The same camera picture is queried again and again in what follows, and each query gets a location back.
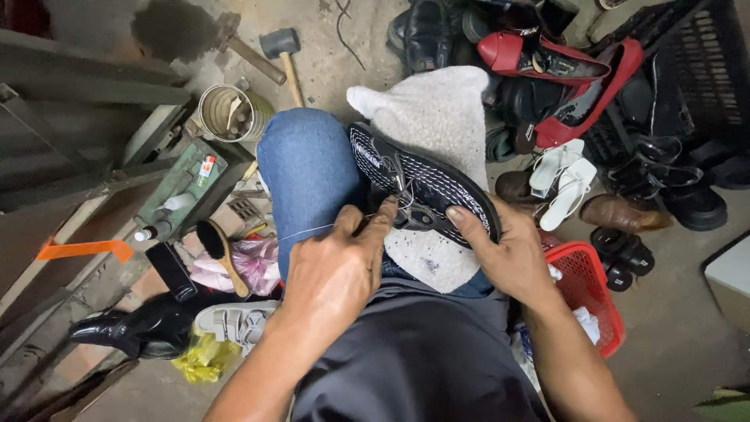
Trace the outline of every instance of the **pink plastic bag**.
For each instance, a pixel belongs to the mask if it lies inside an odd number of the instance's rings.
[[[230,242],[232,263],[252,294],[268,296],[281,279],[276,239]],[[193,262],[190,278],[206,287],[234,292],[229,274],[208,253],[201,252]]]

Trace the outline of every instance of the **red plastic basket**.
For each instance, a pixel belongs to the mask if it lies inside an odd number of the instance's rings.
[[[542,230],[539,236],[547,262],[562,271],[562,279],[557,282],[562,297],[570,309],[585,306],[597,317],[600,337],[596,347],[602,356],[611,356],[625,341],[625,328],[596,250],[586,242],[563,243]]]

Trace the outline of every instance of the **orange plastic piece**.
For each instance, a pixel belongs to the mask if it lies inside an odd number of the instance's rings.
[[[42,246],[42,250],[37,255],[37,260],[93,255],[101,252],[112,252],[123,264],[133,256],[133,249],[123,240],[104,240],[103,242],[71,243],[68,245],[56,245],[50,240]]]

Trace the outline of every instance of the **white fluffy cloth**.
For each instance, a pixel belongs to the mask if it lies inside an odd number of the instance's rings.
[[[346,91],[355,110],[385,135],[465,173],[487,191],[485,112],[480,68],[456,66],[415,75],[386,92],[364,86]],[[385,250],[395,263],[440,293],[450,293],[479,270],[474,253],[436,231],[393,230]]]

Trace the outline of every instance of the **yellow plastic bag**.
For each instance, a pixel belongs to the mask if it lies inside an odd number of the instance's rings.
[[[216,382],[224,370],[237,359],[242,349],[232,342],[217,342],[213,333],[198,333],[193,327],[193,338],[189,349],[177,359],[175,366],[187,382]]]

